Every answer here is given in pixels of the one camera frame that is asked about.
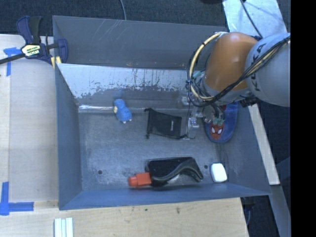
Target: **black plastic piece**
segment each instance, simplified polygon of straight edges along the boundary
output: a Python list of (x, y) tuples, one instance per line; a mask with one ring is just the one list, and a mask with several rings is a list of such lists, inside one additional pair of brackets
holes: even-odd
[(40, 43), (40, 21), (42, 20), (42, 17), (30, 17), (29, 19), (29, 26), (31, 28), (31, 33), (33, 36), (33, 44), (39, 44)]
[(146, 171), (151, 175), (152, 186), (166, 185), (178, 174), (189, 175), (196, 182), (203, 179), (203, 174), (192, 157), (152, 159), (148, 161)]

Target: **blue toy figure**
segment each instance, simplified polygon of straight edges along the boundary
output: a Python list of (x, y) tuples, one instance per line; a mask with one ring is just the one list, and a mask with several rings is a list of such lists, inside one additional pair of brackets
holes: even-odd
[(116, 99), (114, 101), (114, 113), (124, 124), (126, 124), (127, 121), (132, 121), (132, 113), (129, 108), (126, 107), (126, 104), (122, 99)]

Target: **scratched surface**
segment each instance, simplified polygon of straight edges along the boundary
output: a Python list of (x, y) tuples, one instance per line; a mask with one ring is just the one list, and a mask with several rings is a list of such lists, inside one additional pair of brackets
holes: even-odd
[[(225, 27), (67, 16), (53, 17), (55, 39), (65, 38), (69, 64), (183, 69), (192, 53)], [(208, 45), (200, 64), (208, 57)]]
[(80, 104), (112, 107), (122, 98), (129, 108), (184, 108), (187, 73), (181, 70), (116, 68), (59, 64), (70, 91)]

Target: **orange object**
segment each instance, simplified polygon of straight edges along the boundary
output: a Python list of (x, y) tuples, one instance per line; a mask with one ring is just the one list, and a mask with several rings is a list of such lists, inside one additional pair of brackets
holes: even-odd
[(136, 174), (135, 176), (131, 176), (128, 178), (128, 183), (130, 186), (145, 186), (150, 185), (152, 183), (152, 179), (150, 177), (149, 172)]

